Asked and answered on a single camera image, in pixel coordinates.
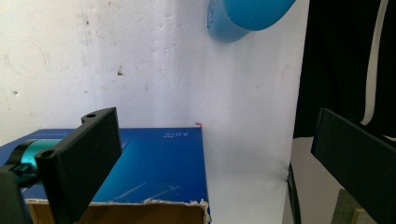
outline cardboard box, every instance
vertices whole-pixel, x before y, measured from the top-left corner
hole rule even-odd
[[[27,139],[71,132],[39,130],[8,143],[0,147],[0,164]],[[120,138],[122,155],[79,223],[210,222],[201,128],[120,129]],[[53,223],[41,185],[23,196],[35,223]]]

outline torn cardboard edge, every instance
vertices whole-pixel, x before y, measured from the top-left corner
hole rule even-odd
[[[26,199],[35,224],[55,224],[48,200]],[[142,203],[91,203],[78,224],[85,223],[190,223],[211,221],[205,200],[189,203],[145,200]]]

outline blue object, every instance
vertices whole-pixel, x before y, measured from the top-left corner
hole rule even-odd
[[[28,134],[0,147],[0,163],[28,139],[65,138],[72,131]],[[201,128],[120,129],[120,139],[122,155],[93,198],[94,203],[208,202]],[[23,196],[47,199],[42,185],[32,186]]]
[[[279,21],[295,0],[210,0],[207,29],[221,42],[234,42],[250,31],[266,29]]]

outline white surface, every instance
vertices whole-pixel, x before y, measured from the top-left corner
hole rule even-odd
[[[0,144],[109,106],[121,127],[202,122],[213,223],[281,223],[308,0],[232,44],[207,5],[1,1]]]

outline black mount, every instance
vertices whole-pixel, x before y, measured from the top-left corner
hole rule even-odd
[[[58,224],[80,219],[122,152],[115,107],[81,120],[82,125],[65,139],[35,154],[38,177]],[[16,148],[0,167],[0,223],[32,223],[20,194],[26,186],[18,181],[20,171],[15,169],[21,167],[22,154]]]

